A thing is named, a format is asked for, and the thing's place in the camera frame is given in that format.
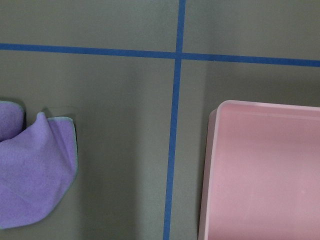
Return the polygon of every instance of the horizontal blue line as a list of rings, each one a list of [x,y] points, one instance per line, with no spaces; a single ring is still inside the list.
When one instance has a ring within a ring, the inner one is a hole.
[[[109,49],[109,48],[76,47],[76,46],[49,46],[49,45],[0,43],[0,50],[320,67],[320,60],[263,57],[263,56],[218,55],[218,54],[187,53],[187,52],[180,53],[180,52],[168,52],[168,51],[125,50],[125,49]]]
[[[0,50],[175,59],[175,52],[0,43]]]
[[[308,60],[308,59],[278,58],[278,57],[263,57],[263,56],[217,55],[217,54],[202,54],[202,53],[182,53],[181,57],[184,60],[320,67],[320,60]]]

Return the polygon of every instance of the pink container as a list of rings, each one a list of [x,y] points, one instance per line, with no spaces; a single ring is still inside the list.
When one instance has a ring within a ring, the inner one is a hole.
[[[320,108],[210,114],[198,240],[320,240]]]

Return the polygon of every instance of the purple cloth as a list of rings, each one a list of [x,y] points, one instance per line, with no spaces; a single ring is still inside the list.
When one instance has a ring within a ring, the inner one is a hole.
[[[0,142],[17,136],[24,122],[24,110],[10,101],[0,101]]]
[[[59,203],[78,169],[72,119],[47,119],[0,142],[0,228],[14,228],[45,218]]]

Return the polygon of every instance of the vertical blue line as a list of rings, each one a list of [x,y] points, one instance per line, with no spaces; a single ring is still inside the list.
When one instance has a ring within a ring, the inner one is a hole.
[[[170,239],[172,196],[174,188],[175,155],[178,124],[179,91],[181,78],[182,50],[184,42],[186,0],[179,0],[178,23],[176,31],[176,58],[174,61],[173,91],[171,105],[171,122],[169,137],[168,168],[166,175],[163,240]]]

